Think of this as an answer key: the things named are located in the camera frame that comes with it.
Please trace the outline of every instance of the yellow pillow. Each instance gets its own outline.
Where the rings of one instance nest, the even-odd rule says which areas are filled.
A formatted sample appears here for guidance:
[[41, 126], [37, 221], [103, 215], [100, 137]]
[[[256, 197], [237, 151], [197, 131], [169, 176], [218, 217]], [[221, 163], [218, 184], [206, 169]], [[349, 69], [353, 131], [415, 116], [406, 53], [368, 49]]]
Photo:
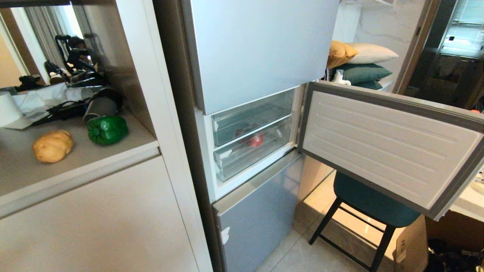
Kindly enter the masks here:
[[336, 66], [345, 64], [357, 54], [358, 51], [356, 51], [356, 49], [352, 48], [348, 44], [339, 41], [331, 41], [331, 48], [326, 68], [331, 69]]

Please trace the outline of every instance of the window blinds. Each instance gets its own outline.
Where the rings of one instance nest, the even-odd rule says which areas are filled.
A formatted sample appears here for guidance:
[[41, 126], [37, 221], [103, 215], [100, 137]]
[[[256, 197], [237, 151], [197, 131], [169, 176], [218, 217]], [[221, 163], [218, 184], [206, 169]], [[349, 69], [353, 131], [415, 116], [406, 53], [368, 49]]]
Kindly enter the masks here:
[[459, 0], [442, 54], [479, 58], [484, 46], [484, 0]]

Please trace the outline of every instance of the freezer door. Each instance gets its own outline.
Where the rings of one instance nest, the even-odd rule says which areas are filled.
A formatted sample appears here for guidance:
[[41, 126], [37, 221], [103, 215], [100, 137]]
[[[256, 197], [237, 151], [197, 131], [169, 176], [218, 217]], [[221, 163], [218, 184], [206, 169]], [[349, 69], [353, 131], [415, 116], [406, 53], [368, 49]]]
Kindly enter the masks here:
[[213, 205], [226, 272], [253, 272], [287, 235], [304, 157], [292, 151]]
[[459, 108], [310, 83], [298, 148], [439, 219], [483, 163], [484, 119]]
[[183, 0], [206, 115], [324, 75], [339, 0]]

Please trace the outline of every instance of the toilet paper roll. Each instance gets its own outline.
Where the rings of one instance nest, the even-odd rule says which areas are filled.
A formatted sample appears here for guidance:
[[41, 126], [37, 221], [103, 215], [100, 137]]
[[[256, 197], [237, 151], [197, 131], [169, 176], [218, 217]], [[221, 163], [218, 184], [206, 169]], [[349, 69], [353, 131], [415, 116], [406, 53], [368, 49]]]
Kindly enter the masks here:
[[0, 92], [0, 127], [22, 118], [22, 112], [7, 91]]

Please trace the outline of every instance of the refrigerator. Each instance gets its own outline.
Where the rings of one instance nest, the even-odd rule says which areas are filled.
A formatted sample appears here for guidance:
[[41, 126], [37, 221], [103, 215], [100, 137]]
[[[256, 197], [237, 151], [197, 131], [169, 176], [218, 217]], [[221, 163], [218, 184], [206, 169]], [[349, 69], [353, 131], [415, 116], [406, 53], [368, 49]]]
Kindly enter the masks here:
[[153, 4], [215, 271], [287, 235], [307, 156], [436, 220], [483, 163], [479, 114], [314, 82], [338, 0]]

